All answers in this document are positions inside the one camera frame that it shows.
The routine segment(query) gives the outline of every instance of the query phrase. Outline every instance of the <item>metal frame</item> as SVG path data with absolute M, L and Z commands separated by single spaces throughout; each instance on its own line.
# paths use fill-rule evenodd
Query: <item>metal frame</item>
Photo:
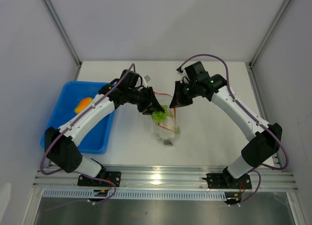
M 169 166 L 106 166 L 108 171 L 120 171 L 121 182 L 118 190 L 161 190 L 161 191 L 237 191 L 235 189 L 208 189 L 207 182 L 202 180 L 206 173 L 220 173 L 225 167 L 169 167 Z M 259 168 L 262 192 L 298 192 L 294 176 L 291 172 L 273 171 Z M 78 173 L 57 172 L 53 175 L 43 175 L 37 172 L 33 187 L 35 188 L 81 188 L 77 185 Z M 258 185 L 256 173 L 250 173 L 253 191 Z
M 53 23 L 55 24 L 59 35 L 62 37 L 62 39 L 64 40 L 64 43 L 66 45 L 66 47 L 68 48 L 69 52 L 71 53 L 71 56 L 73 57 L 75 63 L 77 64 L 77 66 L 81 66 L 81 61 L 76 53 L 76 50 L 74 49 L 65 29 L 64 26 L 62 24 L 62 22 L 59 19 L 59 16 L 51 2 L 51 0 L 42 0 L 44 6 L 46 7 L 48 13 L 50 14 L 50 17 L 52 18 Z
M 279 10 L 277 11 L 271 25 L 269 26 L 269 29 L 265 33 L 256 53 L 254 54 L 251 62 L 250 62 L 250 67 L 251 69 L 254 67 L 254 64 L 260 57 L 261 53 L 264 51 L 268 43 L 270 42 L 272 36 L 276 32 L 279 24 L 281 23 L 282 19 L 284 18 L 286 12 L 288 11 L 289 7 L 291 6 L 292 2 L 294 0 L 284 0 L 282 5 L 280 6 Z

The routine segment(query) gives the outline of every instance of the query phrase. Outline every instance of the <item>green vegetable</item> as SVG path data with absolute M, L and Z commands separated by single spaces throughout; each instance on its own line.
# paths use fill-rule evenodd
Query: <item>green vegetable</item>
M 162 105 L 161 107 L 164 109 L 165 112 L 153 112 L 152 113 L 152 119 L 156 122 L 156 125 L 165 121 L 167 116 L 169 116 L 171 118 L 174 117 L 174 115 L 172 114 L 171 111 L 168 113 L 168 111 L 167 111 L 168 106 L 167 105 Z

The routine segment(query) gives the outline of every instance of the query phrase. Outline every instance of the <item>black mounting bracket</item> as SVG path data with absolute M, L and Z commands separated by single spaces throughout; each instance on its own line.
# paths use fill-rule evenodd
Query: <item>black mounting bracket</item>
M 121 172 L 120 171 L 106 171 L 106 169 L 103 168 L 96 178 L 111 181 L 118 188 L 121 182 Z M 85 186 L 85 187 L 109 187 L 110 186 L 110 184 L 107 182 L 92 180 L 83 175 L 79 176 L 77 185 Z
M 240 183 L 242 183 L 245 189 L 252 189 L 252 183 L 248 174 L 242 175 L 237 181 L 233 181 L 228 184 L 223 179 L 223 173 L 208 173 L 203 180 L 207 181 L 208 188 L 211 189 L 241 189 Z

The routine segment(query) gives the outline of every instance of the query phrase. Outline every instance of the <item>vertical metal pole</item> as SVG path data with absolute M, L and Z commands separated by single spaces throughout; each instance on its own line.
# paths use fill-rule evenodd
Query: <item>vertical metal pole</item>
M 56 28 L 58 29 L 58 32 L 60 34 L 60 36 L 62 37 L 62 39 L 65 42 L 65 45 L 67 46 L 68 50 L 70 51 L 74 61 L 76 62 L 76 64 L 80 67 L 81 65 L 81 61 L 59 19 L 59 16 L 57 15 L 55 8 L 51 2 L 51 0 L 42 0 L 43 4 L 45 5 L 45 7 L 47 8 L 47 11 L 49 12 L 53 23 L 55 24 Z
M 251 63 L 250 63 L 250 68 L 253 69 L 254 64 L 258 60 L 259 56 L 261 53 L 264 51 L 265 47 L 268 45 L 269 41 L 271 40 L 272 36 L 274 35 L 275 31 L 277 30 L 280 22 L 284 18 L 288 8 L 292 4 L 293 0 L 284 0 L 280 9 L 278 10 L 277 14 L 275 15 L 269 29 L 267 30 L 264 38 L 262 39 L 260 46 L 258 47 L 255 55 L 253 56 Z

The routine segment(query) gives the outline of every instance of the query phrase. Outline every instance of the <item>orange object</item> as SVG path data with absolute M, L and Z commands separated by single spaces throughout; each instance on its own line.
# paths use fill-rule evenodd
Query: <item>orange object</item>
M 78 114 L 80 113 L 83 109 L 85 109 L 91 102 L 92 102 L 93 98 L 91 97 L 86 97 L 84 99 L 82 99 L 78 106 L 75 108 L 75 113 Z

